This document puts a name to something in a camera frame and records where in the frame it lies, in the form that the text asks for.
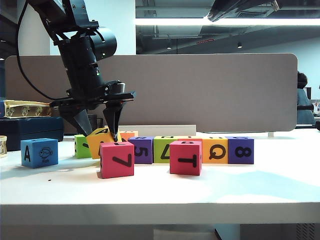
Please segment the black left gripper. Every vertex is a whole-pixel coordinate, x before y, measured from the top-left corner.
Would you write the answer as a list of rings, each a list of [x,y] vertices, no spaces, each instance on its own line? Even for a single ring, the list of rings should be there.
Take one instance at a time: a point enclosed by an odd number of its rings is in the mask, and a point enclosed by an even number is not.
[[[87,94],[70,88],[66,91],[68,97],[54,100],[50,107],[60,107],[59,114],[63,119],[75,127],[78,133],[89,135],[92,133],[92,127],[85,108],[92,110],[105,104],[103,115],[113,140],[117,142],[119,121],[125,102],[133,101],[136,97],[135,91],[126,91],[125,87],[125,83],[105,83],[89,89]]]

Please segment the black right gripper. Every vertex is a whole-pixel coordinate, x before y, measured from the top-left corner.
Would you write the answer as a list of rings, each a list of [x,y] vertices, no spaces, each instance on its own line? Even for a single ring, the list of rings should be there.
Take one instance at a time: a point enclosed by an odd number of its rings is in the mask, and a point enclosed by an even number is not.
[[[216,22],[221,19],[236,18],[240,14],[239,8],[244,7],[249,2],[249,0],[215,0],[206,17],[211,22]],[[259,0],[249,9],[269,16],[280,10],[280,1]]]

